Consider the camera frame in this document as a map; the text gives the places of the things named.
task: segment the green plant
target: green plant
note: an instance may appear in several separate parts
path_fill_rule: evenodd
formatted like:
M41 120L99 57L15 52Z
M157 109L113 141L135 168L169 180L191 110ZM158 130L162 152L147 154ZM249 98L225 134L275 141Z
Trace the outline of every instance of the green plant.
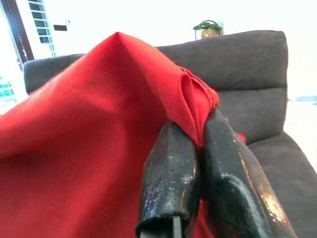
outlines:
M202 22L197 26L194 26L194 30L206 30L206 29L211 29L214 31L221 31L221 27L218 26L217 24L212 24L210 22Z

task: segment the gray sofa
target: gray sofa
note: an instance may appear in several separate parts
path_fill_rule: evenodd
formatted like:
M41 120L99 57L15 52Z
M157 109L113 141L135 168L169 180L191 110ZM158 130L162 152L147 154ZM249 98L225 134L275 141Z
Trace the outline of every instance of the gray sofa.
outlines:
M298 237L317 237L317 175L283 132L288 64L284 33L252 31L158 49L219 92L222 112L237 132L246 135ZM27 92L80 57L26 62Z

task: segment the sofa backrest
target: sofa backrest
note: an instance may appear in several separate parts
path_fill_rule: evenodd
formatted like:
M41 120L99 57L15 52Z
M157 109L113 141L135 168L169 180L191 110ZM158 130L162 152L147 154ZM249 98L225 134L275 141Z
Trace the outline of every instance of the sofa backrest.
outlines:
M283 32L251 31L158 47L177 65L216 89L230 125L249 143L283 130L288 52ZM41 87L82 55L28 61L27 93Z

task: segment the white floor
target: white floor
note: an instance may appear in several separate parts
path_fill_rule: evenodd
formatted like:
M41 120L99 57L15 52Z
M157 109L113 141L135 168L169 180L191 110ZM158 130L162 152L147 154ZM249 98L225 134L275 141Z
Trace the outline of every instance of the white floor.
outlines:
M284 131L301 147L317 171L317 105L313 102L289 102Z

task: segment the red cloth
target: red cloth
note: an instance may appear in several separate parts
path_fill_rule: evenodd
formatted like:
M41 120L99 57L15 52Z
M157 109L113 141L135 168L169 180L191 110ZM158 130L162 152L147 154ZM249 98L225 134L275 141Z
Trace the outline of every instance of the red cloth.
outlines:
M0 117L0 236L134 237L143 163L161 126L176 122L201 147L217 104L157 49L107 38ZM195 236L208 237L198 220Z

